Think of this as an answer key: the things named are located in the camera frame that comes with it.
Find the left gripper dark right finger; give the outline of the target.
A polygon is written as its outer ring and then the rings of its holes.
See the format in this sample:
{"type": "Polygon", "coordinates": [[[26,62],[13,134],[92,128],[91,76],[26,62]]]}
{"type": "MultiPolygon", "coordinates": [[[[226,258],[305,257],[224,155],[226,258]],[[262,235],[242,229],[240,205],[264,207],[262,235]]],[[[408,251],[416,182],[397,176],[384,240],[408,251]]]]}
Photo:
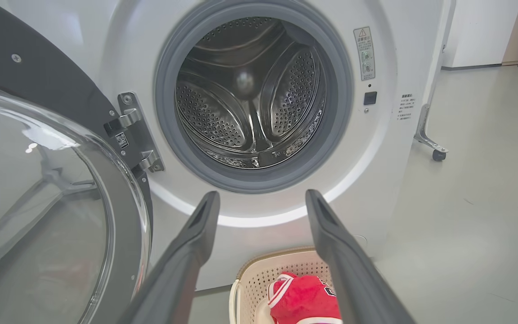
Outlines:
{"type": "Polygon", "coordinates": [[[305,193],[315,250],[327,263],[345,324],[414,324],[372,260],[316,189],[305,193]]]}

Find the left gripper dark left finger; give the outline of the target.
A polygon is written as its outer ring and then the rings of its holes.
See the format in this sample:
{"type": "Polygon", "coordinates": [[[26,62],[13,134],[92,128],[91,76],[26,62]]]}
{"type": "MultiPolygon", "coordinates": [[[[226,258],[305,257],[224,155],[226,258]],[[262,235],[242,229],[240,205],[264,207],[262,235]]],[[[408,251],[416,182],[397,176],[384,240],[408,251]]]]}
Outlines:
{"type": "Polygon", "coordinates": [[[219,193],[206,193],[118,323],[187,324],[199,271],[214,247],[219,210],[219,193]]]}

